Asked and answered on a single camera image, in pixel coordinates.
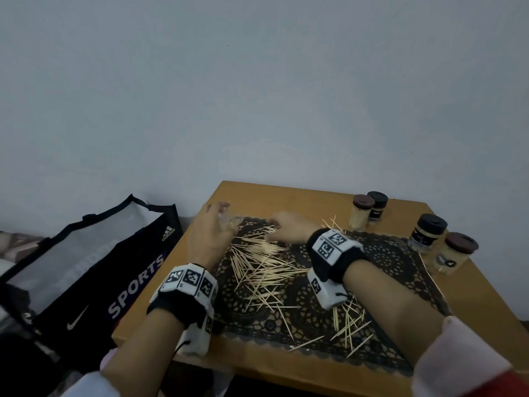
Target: table top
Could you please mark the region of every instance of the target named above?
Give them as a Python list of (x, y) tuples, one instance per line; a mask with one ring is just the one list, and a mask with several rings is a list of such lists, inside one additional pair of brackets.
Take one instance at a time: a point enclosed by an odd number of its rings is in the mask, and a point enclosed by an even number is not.
[[(234, 215), (268, 218), (273, 213), (288, 210), (317, 222), (322, 219), (328, 222), (328, 218), (336, 215), (336, 224), (344, 228), (351, 213), (353, 195), (222, 181), (209, 202), (218, 200), (230, 202), (230, 213)], [(370, 224), (367, 232), (408, 237), (422, 213), (433, 212), (422, 202), (390, 199), (382, 220)], [(112, 335), (118, 345), (139, 326), (151, 295), (169, 271), (187, 263), (188, 233), (189, 230), (121, 320)], [(508, 359), (515, 369), (529, 373), (529, 333), (472, 261), (451, 276), (436, 273), (433, 279), (457, 317)], [(299, 351), (289, 353), (267, 344), (260, 346), (253, 341), (228, 339), (222, 335), (212, 336), (205, 357), (177, 355), (177, 360), (321, 394), (411, 395), (409, 377), (314, 355), (305, 356)]]

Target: hand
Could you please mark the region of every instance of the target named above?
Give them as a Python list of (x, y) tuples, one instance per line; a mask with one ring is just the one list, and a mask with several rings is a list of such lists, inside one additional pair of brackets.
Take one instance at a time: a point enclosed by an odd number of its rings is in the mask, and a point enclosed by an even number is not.
[(218, 214), (224, 212), (229, 205), (228, 202), (213, 205), (206, 203), (191, 225), (188, 260), (203, 266), (210, 273), (237, 233), (232, 229), (222, 230), (218, 223)]
[(321, 228), (320, 225), (294, 212), (276, 213), (268, 221), (281, 227), (265, 237), (268, 242), (307, 243), (314, 231)]

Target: pile of toothpicks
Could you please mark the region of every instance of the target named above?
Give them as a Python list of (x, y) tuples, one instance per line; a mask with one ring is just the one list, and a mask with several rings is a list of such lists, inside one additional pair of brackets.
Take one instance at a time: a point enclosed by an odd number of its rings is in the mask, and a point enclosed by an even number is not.
[[(325, 225), (322, 227), (338, 228), (343, 231), (334, 219), (330, 219), (332, 226), (329, 226), (325, 220)], [(305, 274), (309, 269), (297, 267), (294, 261), (287, 262), (280, 258), (281, 253), (287, 251), (287, 248), (279, 246), (276, 243), (270, 243), (264, 240), (263, 236), (276, 231), (274, 226), (264, 226), (258, 230), (251, 232), (243, 237), (236, 237), (240, 239), (241, 243), (233, 243), (230, 246), (232, 267), (237, 280), (237, 286), (246, 287), (251, 293), (245, 299), (248, 304), (245, 308), (256, 307), (257, 310), (264, 308), (272, 312), (276, 310), (280, 313), (288, 333), (295, 341), (289, 323), (287, 322), (282, 310), (284, 309), (298, 309), (300, 307), (288, 307), (284, 305), (284, 286), (289, 279), (296, 277), (299, 274)], [(339, 307), (332, 310), (333, 327), (336, 334), (330, 341), (339, 337), (345, 347), (350, 346), (351, 353), (347, 355), (349, 358), (360, 347), (373, 337), (373, 334), (365, 338), (357, 347), (353, 346), (352, 336), (360, 330), (367, 327), (371, 321), (364, 323), (366, 311), (358, 303), (354, 295)], [(294, 351), (301, 347), (306, 347), (309, 344), (324, 338), (325, 335), (319, 336), (313, 340), (307, 341), (299, 346), (292, 346), (289, 351)]]

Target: wall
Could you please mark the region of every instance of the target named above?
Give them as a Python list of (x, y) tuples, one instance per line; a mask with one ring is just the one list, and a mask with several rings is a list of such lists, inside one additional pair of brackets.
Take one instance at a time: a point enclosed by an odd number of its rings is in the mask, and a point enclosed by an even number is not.
[(422, 200), (529, 319), (529, 0), (2, 0), (0, 227), (223, 179)]

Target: shopping bag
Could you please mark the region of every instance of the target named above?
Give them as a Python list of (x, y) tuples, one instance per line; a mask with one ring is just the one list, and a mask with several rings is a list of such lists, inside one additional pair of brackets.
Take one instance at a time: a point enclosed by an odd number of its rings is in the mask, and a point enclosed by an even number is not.
[(82, 372), (97, 370), (111, 335), (182, 236), (176, 207), (130, 195), (84, 216), (0, 277), (0, 304)]

